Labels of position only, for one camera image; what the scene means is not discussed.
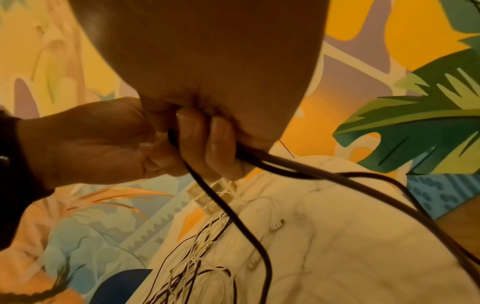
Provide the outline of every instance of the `hand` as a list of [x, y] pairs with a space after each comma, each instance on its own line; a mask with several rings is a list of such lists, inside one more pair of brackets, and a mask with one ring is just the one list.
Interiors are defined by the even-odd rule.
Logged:
[[164, 174], [145, 153], [155, 130], [140, 100], [95, 102], [59, 114], [21, 120], [20, 146], [45, 188], [115, 184]]
[[328, 0], [69, 2], [102, 56], [138, 90], [155, 129], [178, 125], [179, 153], [163, 140], [152, 160], [163, 167], [183, 158], [204, 177], [232, 180], [249, 171], [235, 159], [236, 142], [268, 151], [295, 113], [316, 66], [328, 6]]

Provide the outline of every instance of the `monstera leaf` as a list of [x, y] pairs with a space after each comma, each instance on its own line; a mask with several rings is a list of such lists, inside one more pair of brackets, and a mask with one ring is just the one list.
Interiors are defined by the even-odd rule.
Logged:
[[397, 85], [419, 96], [377, 98], [340, 125], [342, 146], [368, 133], [379, 146], [359, 164], [391, 172], [424, 152], [409, 174], [480, 173], [480, 58], [472, 49], [439, 58]]

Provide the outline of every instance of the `white marble surface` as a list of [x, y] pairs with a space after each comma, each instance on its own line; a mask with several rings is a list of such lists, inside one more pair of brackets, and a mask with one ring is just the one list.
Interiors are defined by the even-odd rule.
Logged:
[[[331, 172], [366, 171], [332, 157], [296, 160]], [[384, 182], [357, 180], [407, 203]], [[273, 264], [269, 303], [480, 303], [477, 288], [433, 235], [373, 198], [328, 181], [269, 173], [257, 175], [243, 189], [239, 203], [260, 198], [245, 203], [241, 219], [257, 237], [270, 238], [263, 239]], [[273, 214], [285, 225], [271, 233]], [[265, 268], [263, 263], [248, 268], [253, 251], [231, 227], [205, 257], [235, 274], [239, 304], [259, 301]], [[165, 270], [158, 281], [165, 281]], [[154, 274], [129, 304], [143, 302]], [[216, 272], [198, 280], [190, 303], [231, 303], [230, 282], [224, 278]]]

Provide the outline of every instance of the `person's right hand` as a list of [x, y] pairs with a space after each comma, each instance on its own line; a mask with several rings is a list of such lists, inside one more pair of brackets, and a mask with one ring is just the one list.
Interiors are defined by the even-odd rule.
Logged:
[[69, 0], [92, 43], [140, 94], [167, 173], [184, 159], [207, 179], [250, 168], [236, 142], [268, 151], [308, 87], [328, 0]]

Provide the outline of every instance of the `forearm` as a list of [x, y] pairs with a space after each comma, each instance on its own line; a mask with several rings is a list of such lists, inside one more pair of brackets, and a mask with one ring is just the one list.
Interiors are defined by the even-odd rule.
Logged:
[[25, 209], [49, 196], [32, 172], [19, 143], [20, 120], [0, 112], [0, 250], [8, 247]]

